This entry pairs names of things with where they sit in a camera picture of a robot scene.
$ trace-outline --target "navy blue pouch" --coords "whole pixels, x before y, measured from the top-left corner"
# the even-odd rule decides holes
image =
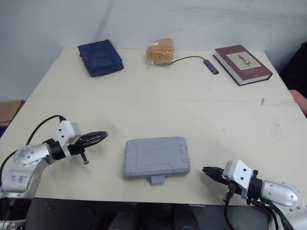
[[[122,59],[108,39],[81,45],[78,49],[91,77],[103,76],[124,68]]]

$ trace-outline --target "cardboard box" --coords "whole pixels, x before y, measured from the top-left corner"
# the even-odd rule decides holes
[[[0,103],[0,126],[8,126],[23,104],[22,100]]]

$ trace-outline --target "packaged bread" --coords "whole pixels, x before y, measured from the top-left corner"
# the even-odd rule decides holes
[[[169,65],[174,57],[174,43],[170,38],[154,41],[146,50],[150,65]]]

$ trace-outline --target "person's arm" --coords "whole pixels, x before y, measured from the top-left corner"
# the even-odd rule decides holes
[[[304,115],[307,117],[307,99],[301,95],[301,93],[297,90],[289,90],[292,94],[295,102],[298,104],[298,106],[303,111]]]

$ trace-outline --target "floor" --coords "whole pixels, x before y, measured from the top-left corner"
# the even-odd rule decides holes
[[[171,204],[163,204],[167,210]],[[222,206],[190,206],[201,230],[229,230]],[[98,202],[35,198],[29,213],[27,230],[91,230],[97,214],[107,210],[133,212],[135,203]],[[255,207],[233,206],[228,216],[236,230],[267,230],[269,216]]]

